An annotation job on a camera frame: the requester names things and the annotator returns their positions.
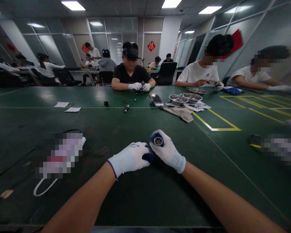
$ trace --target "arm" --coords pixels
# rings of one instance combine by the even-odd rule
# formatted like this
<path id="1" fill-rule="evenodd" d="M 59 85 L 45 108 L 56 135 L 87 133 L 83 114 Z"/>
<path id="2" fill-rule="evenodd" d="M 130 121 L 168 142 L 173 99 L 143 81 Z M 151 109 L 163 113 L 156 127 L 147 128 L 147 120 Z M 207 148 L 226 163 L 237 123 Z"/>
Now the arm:
<path id="1" fill-rule="evenodd" d="M 163 131 L 160 129 L 154 131 L 151 139 L 153 136 L 157 137 L 157 133 L 163 138 L 164 146 L 158 147 L 150 142 L 152 150 L 167 165 L 183 175 L 228 232 L 285 232 L 228 187 L 187 162 L 185 157 L 179 154 L 171 138 Z"/>
<path id="2" fill-rule="evenodd" d="M 121 174 L 150 165 L 143 160 L 150 155 L 145 142 L 131 143 L 120 153 L 112 156 L 102 168 L 86 182 L 45 225 L 42 233 L 91 232 L 100 207 L 110 188 Z"/>

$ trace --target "black chair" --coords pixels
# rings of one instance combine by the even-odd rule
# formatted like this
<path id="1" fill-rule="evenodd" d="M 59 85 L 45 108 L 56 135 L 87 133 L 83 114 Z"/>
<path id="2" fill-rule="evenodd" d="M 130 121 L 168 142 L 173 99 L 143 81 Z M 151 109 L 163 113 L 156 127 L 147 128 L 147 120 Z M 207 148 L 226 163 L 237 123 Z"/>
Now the black chair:
<path id="1" fill-rule="evenodd" d="M 112 71 L 100 71 L 99 77 L 101 78 L 103 86 L 111 85 L 112 79 L 113 79 L 113 72 Z"/>
<path id="2" fill-rule="evenodd" d="M 47 77 L 41 74 L 35 68 L 32 68 L 31 70 L 37 76 L 38 81 L 40 82 L 42 86 L 58 86 L 58 83 L 55 82 L 55 77 L 54 78 Z"/>
<path id="3" fill-rule="evenodd" d="M 176 67 L 176 62 L 163 62 L 158 72 L 158 77 L 156 78 L 157 84 L 160 86 L 170 86 L 175 75 Z"/>
<path id="4" fill-rule="evenodd" d="M 66 86 L 77 86 L 82 83 L 82 81 L 74 80 L 73 76 L 68 70 L 64 69 L 53 69 L 55 76 L 59 79 L 62 85 Z"/>
<path id="5" fill-rule="evenodd" d="M 0 68 L 0 87 L 24 87 L 25 83 L 21 81 L 19 76 Z"/>

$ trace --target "white glove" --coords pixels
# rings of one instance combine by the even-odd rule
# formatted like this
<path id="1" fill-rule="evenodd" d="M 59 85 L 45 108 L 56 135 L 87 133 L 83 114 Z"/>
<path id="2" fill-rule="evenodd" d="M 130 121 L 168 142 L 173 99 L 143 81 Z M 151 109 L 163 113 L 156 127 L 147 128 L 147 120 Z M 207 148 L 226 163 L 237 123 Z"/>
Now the white glove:
<path id="1" fill-rule="evenodd" d="M 143 91 L 149 91 L 151 88 L 151 84 L 148 84 L 148 83 L 145 83 L 143 86 L 142 86 L 142 90 Z"/>
<path id="2" fill-rule="evenodd" d="M 163 139 L 163 146 L 156 146 L 150 142 L 152 150 L 164 163 L 174 168 L 179 174 L 183 173 L 186 163 L 185 157 L 179 154 L 170 137 L 160 129 L 152 133 L 151 140 L 154 140 L 155 137 L 161 137 Z"/>
<path id="3" fill-rule="evenodd" d="M 281 86 L 274 86 L 274 87 L 268 87 L 267 91 L 283 91 L 291 93 L 291 86 L 287 85 L 281 85 Z"/>
<path id="4" fill-rule="evenodd" d="M 214 87 L 215 91 L 221 91 L 224 88 L 224 84 L 223 83 L 219 83 L 218 85 L 216 85 Z"/>
<path id="5" fill-rule="evenodd" d="M 129 84 L 128 89 L 138 91 L 142 87 L 141 83 Z"/>
<path id="6" fill-rule="evenodd" d="M 138 169 L 147 167 L 150 165 L 150 161 L 142 159 L 142 156 L 146 154 L 149 160 L 152 160 L 153 156 L 150 153 L 148 144 L 145 142 L 132 142 L 120 153 L 112 156 L 108 159 L 111 164 L 115 178 L 117 179 L 121 174 L 125 172 L 133 172 Z"/>

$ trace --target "metal bowl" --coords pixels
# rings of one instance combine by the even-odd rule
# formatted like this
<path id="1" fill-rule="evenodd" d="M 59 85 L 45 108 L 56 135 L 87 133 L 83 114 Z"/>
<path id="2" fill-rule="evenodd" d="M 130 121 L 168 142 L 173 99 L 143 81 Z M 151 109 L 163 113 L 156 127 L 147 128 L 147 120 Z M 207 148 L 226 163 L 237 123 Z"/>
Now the metal bowl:
<path id="1" fill-rule="evenodd" d="M 199 88 L 191 88 L 190 91 L 195 93 L 195 94 L 199 94 L 199 95 L 203 95 L 203 94 L 208 93 L 208 91 L 206 91 L 204 89 L 199 89 Z"/>
<path id="2" fill-rule="evenodd" d="M 187 103 L 189 101 L 186 97 L 184 97 L 182 95 L 170 95 L 169 99 L 170 99 L 170 102 L 172 104 L 178 105 L 178 106 L 180 106 L 184 103 Z"/>
<path id="3" fill-rule="evenodd" d="M 203 97 L 201 97 L 200 95 L 193 93 L 183 93 L 182 95 L 189 100 L 190 104 L 195 104 L 203 99 Z"/>

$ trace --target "black tool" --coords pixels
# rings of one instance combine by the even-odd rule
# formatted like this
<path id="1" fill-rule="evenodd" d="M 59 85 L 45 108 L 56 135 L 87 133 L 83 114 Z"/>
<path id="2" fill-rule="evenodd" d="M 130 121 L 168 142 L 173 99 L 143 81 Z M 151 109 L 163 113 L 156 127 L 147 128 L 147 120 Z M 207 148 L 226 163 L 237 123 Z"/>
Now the black tool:
<path id="1" fill-rule="evenodd" d="M 127 112 L 129 109 L 129 105 L 126 105 L 126 107 L 124 108 L 124 112 Z"/>

